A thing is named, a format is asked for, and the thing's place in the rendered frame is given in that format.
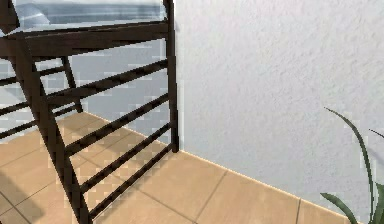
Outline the green house plant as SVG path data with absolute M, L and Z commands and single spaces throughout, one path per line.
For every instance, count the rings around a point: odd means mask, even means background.
M 330 108 L 326 108 L 326 110 L 342 119 L 343 122 L 352 130 L 354 136 L 358 140 L 369 185 L 370 213 L 369 221 L 367 224 L 384 224 L 384 184 L 380 184 L 373 180 L 370 158 L 363 137 L 361 136 L 358 128 L 344 115 Z M 358 224 L 358 221 L 352 210 L 340 198 L 330 193 L 321 193 L 321 196 L 335 205 L 339 210 L 341 210 L 350 224 Z

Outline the dark brown slatted wooden table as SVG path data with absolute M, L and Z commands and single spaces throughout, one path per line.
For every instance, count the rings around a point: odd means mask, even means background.
M 0 109 L 0 116 L 28 107 L 34 119 L 26 124 L 0 133 L 0 139 L 37 126 L 49 152 L 55 170 L 79 224 L 93 224 L 93 219 L 136 182 L 168 152 L 179 151 L 177 81 L 175 55 L 174 1 L 162 0 L 166 15 L 160 21 L 66 28 L 26 32 L 12 0 L 0 0 L 0 58 L 9 61 L 16 75 L 0 79 L 0 86 L 19 83 L 26 100 Z M 157 40 L 166 41 L 164 60 L 76 86 L 69 72 L 68 58 L 130 44 Z M 56 117 L 72 110 L 82 110 L 80 100 L 134 79 L 165 69 L 168 92 L 138 109 L 66 145 Z M 155 107 L 169 103 L 170 121 L 84 183 L 79 183 L 70 157 L 103 139 Z M 134 155 L 160 137 L 171 132 L 171 143 L 110 193 L 93 209 L 89 209 L 84 194 Z

